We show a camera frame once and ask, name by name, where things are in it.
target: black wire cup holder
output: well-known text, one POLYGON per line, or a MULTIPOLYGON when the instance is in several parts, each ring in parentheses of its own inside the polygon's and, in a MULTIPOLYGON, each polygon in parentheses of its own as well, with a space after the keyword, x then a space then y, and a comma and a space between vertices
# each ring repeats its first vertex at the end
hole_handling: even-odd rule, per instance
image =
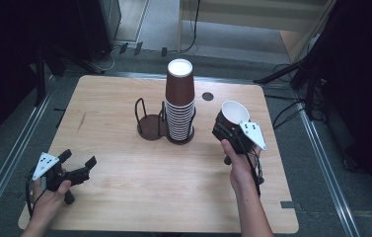
POLYGON ((146 114, 145 101, 143 98, 139 98, 134 106, 134 114, 137 121, 137 131, 139 135, 146 140, 157 140, 163 136, 177 145, 183 145, 189 143, 194 137, 194 127, 192 122, 194 120, 196 109, 194 108, 194 113, 188 123, 187 134, 189 136, 184 140, 175 140, 170 136, 170 131, 167 123, 167 113, 165 110, 165 102, 162 102, 162 109, 157 115, 148 115, 146 114), (142 103, 144 117, 139 119, 137 106, 139 103, 142 103))

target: black dot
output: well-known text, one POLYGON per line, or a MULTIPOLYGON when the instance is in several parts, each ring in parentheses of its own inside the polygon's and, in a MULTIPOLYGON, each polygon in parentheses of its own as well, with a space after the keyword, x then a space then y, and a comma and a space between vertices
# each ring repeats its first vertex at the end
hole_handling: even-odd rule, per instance
POLYGON ((213 94, 211 94, 210 92, 204 92, 202 97, 204 101, 212 101, 214 98, 213 94))

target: wooden tabletop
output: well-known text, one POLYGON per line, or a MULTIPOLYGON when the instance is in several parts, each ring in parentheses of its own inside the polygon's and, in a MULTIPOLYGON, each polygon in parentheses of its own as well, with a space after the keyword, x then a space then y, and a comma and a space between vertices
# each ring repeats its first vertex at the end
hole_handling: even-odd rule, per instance
MULTIPOLYGON (((162 137, 143 139, 137 132, 134 104, 143 98, 148 114, 157 114, 165 98, 165 80, 84 76, 69 103, 48 153, 65 149, 72 171, 93 155, 97 165, 89 181, 71 188, 75 202, 65 205, 52 229, 149 232, 240 232, 238 209, 229 181, 230 166, 211 133, 224 101, 243 104, 258 121, 267 150, 260 156, 265 183, 261 202, 274 233, 295 233, 299 225, 262 88, 195 81, 194 138, 176 145, 162 137), (202 94, 213 94, 204 101, 202 94)), ((19 226, 29 221, 27 208, 19 226)))

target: table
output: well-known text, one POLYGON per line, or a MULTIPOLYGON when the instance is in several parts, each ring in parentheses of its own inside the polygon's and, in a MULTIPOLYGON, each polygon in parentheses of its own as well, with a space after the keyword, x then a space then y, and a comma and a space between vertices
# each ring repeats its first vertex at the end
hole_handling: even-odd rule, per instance
MULTIPOLYGON (((93 155, 98 164, 91 179, 71 191, 75 202, 65 205, 51 226, 60 230, 149 232, 240 232, 231 167, 211 133, 224 101, 247 107, 258 121, 267 150, 261 153, 265 183, 261 202, 275 233, 295 233, 298 221, 262 88, 195 81, 194 138, 176 145, 166 137, 148 141, 137 132, 134 104, 143 98, 148 114, 157 114, 165 80, 84 76, 72 96, 48 153, 71 149, 64 168, 84 166, 93 155), (213 94, 204 101, 202 94, 213 94)), ((25 208, 19 226, 29 221, 25 208)))
MULTIPOLYGON (((334 4, 335 0, 204 0, 200 3, 198 21, 279 30, 294 62, 300 59, 314 35, 321 32, 334 4)), ((196 0, 180 1, 179 50, 183 20, 194 21, 196 9, 196 0)))

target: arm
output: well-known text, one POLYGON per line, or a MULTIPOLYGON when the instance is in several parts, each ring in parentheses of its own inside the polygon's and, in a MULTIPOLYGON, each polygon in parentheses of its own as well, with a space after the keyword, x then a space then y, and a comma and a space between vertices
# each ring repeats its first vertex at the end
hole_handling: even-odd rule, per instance
POLYGON ((257 189, 245 157, 237 155, 228 140, 221 142, 226 155, 231 158, 231 185, 237 198, 242 236, 273 236, 262 208, 257 189))
POLYGON ((40 179, 35 181, 33 193, 34 200, 37 199, 37 202, 34 205, 32 219, 23 232, 22 237, 43 236, 47 232, 53 218, 63 205, 65 194, 68 192, 69 187, 71 187, 71 182, 64 181, 55 193, 46 190, 42 195, 40 179))

